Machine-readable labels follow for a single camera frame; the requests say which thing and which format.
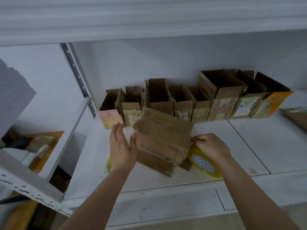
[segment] finger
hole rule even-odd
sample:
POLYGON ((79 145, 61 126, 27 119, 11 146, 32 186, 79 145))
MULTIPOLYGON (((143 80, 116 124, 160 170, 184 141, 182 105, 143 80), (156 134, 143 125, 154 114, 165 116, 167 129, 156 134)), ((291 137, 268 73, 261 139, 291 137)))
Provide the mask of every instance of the finger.
POLYGON ((192 138, 192 141, 198 139, 198 140, 208 140, 210 137, 211 137, 212 133, 209 133, 209 134, 203 134, 203 135, 197 135, 197 136, 194 136, 192 138))
POLYGON ((130 136, 130 152, 136 158, 137 147, 136 147, 136 134, 135 133, 133 133, 130 136))
POLYGON ((125 137, 125 135, 122 131, 124 129, 124 126, 125 126, 125 124, 122 123, 122 124, 119 125, 119 127, 116 130, 116 136, 117 136, 118 141, 125 141, 126 140, 126 137, 125 137))
POLYGON ((117 136, 116 136, 116 131, 117 128, 119 127, 120 123, 114 124, 111 133, 110 133, 110 140, 116 140, 117 141, 117 136))

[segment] barcode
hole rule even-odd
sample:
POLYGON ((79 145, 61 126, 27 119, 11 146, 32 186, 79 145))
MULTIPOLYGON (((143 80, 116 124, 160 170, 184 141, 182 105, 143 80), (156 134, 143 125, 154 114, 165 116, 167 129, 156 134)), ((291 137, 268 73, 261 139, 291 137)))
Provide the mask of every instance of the barcode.
POLYGON ((254 107, 255 104, 256 104, 256 101, 253 102, 253 104, 251 105, 251 108, 249 109, 249 111, 251 111, 251 109, 254 107))

